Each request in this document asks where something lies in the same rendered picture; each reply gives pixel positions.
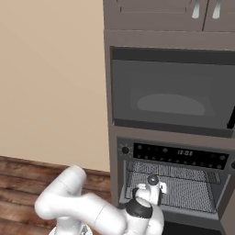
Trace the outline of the black oven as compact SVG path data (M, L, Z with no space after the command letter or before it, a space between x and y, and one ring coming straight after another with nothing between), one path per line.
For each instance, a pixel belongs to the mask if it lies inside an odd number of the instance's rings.
M123 154L121 148L129 147L129 153ZM231 164L235 161L235 151L214 148L192 147L173 143L119 138L117 140L118 162L118 205L122 187L126 183L129 162L145 162L192 170L218 173L221 184L212 185L216 212L206 213L178 207L162 205L165 222L173 222L204 229L218 230L222 235L226 232L221 218L235 189L235 169Z

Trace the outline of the dark oven door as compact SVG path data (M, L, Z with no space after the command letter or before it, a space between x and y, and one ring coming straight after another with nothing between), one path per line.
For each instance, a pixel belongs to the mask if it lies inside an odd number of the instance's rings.
M166 221L162 235L222 235L218 230L204 229Z

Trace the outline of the grey microwave oven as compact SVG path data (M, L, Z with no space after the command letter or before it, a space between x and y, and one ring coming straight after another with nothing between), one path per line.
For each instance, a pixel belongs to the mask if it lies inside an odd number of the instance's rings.
M235 50L110 48L114 124L230 138Z

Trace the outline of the tall brown cabinet housing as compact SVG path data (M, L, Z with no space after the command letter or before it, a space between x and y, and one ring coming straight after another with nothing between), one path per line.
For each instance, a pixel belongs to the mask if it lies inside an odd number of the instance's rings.
M110 184L112 201L114 205L118 207L117 140L119 138L159 141L178 145L189 145L192 147L235 151L235 131L230 138L222 138L164 130L120 127L114 124L110 75L110 48L130 47L189 50L235 50L235 32L204 31L206 16L207 11L201 31L105 29L104 21Z

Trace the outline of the brown cupboard door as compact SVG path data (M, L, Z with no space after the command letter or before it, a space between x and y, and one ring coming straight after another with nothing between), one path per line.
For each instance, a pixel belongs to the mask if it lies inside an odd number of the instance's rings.
M199 18L192 14L196 0L103 0L105 29L201 31L208 0L200 0Z
M220 17L213 19L217 0L208 0L204 31L235 32L235 0L221 0Z

